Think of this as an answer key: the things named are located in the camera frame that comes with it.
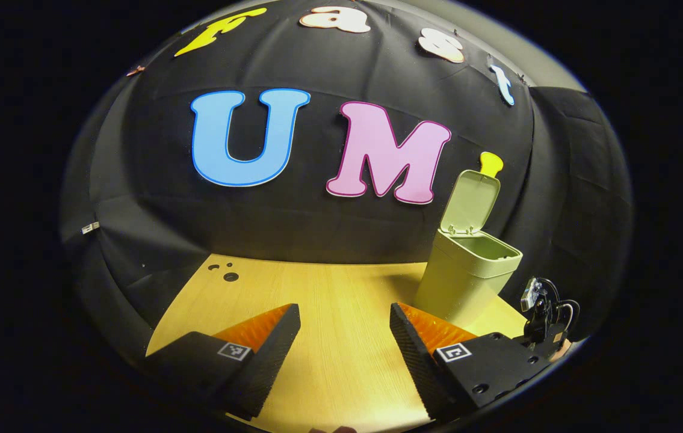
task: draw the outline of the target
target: black cloth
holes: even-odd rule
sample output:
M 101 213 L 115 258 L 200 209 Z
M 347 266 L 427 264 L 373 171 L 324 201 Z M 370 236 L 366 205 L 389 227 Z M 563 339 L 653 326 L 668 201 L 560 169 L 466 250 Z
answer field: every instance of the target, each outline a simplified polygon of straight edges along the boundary
M 454 64 L 416 44 L 421 28 L 447 35 L 453 29 L 365 2 L 348 7 L 368 14 L 367 33 L 299 25 L 320 3 L 269 3 L 267 13 L 173 58 L 208 23 L 176 35 L 137 63 L 143 72 L 121 78 L 85 124 L 66 173 L 60 230 L 71 257 L 95 260 L 77 266 L 76 277 L 91 315 L 105 334 L 116 335 L 110 342 L 140 361 L 151 329 L 210 253 L 316 263 L 426 261 L 457 175 L 479 170 L 484 151 L 500 156 L 504 169 L 483 230 L 524 253 L 501 296 L 519 308 L 525 280 L 548 277 L 564 298 L 583 304 L 574 337 L 588 334 L 616 290 L 631 208 L 619 143 L 592 98 L 561 88 L 529 90 L 492 59 L 513 83 L 515 104 L 507 106 L 486 52 L 454 36 L 466 57 Z M 276 87 L 312 97 L 299 110 L 285 170 L 247 188 L 201 178 L 190 156 L 190 102 L 209 91 L 242 91 L 246 101 L 234 110 L 229 150 L 250 159 L 264 143 L 267 107 L 257 102 L 259 93 Z M 328 194 L 325 183 L 338 172 L 347 133 L 339 107 L 348 101 L 385 107 L 399 143 L 422 120 L 451 129 L 432 203 L 402 203 L 392 191 L 376 197 L 371 188 L 355 198 Z M 363 181 L 369 183 L 368 167 Z M 82 235 L 96 220 L 100 228 Z M 89 243 L 99 255 L 85 254 Z M 95 268 L 99 279 L 88 274 Z M 130 307 L 135 314 L 123 318 Z

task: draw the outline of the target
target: pink letter m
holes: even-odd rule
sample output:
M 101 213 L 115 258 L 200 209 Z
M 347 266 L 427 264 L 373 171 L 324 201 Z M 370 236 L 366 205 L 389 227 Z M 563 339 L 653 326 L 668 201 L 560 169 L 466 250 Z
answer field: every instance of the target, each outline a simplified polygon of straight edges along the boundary
M 347 143 L 336 177 L 326 189 L 341 197 L 360 197 L 368 185 L 363 182 L 363 164 L 368 159 L 374 192 L 387 194 L 402 172 L 405 180 L 394 189 L 394 197 L 405 203 L 427 204 L 432 201 L 432 181 L 437 160 L 451 131 L 434 121 L 422 121 L 401 146 L 392 131 L 387 111 L 368 102 L 346 102 L 341 114 L 349 120 Z

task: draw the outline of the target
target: table surface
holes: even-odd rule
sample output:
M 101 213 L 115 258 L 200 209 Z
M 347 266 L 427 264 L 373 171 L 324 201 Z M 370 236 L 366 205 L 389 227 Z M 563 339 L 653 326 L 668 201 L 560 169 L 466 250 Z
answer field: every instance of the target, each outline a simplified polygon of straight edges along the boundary
M 217 264 L 219 268 L 208 269 Z M 157 325 L 149 355 L 190 331 L 215 334 L 299 305 L 301 329 L 258 417 L 268 431 L 405 431 L 429 422 L 389 327 L 392 302 L 412 304 L 426 263 L 344 265 L 212 254 Z M 223 276 L 234 272 L 235 281 Z M 495 298 L 467 328 L 517 337 L 525 318 Z

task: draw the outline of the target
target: open lid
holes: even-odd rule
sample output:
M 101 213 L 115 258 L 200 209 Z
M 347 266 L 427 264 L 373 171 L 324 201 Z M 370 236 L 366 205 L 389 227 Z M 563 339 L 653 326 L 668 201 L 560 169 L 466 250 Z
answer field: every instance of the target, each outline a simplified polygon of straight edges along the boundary
M 440 231 L 469 234 L 481 230 L 496 203 L 500 186 L 495 177 L 474 170 L 460 173 L 440 220 Z

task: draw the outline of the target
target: letter u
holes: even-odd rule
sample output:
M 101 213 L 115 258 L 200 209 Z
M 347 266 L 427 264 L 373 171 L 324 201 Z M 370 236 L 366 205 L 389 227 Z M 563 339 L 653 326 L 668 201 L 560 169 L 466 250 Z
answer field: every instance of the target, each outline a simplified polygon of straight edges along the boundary
M 256 186 L 278 176 L 291 158 L 295 115 L 310 100 L 295 88 L 272 88 L 259 100 L 269 107 L 264 151 L 256 159 L 240 161 L 229 155 L 232 112 L 245 101 L 240 91 L 206 93 L 192 101 L 196 113 L 192 134 L 192 160 L 197 172 L 223 186 Z

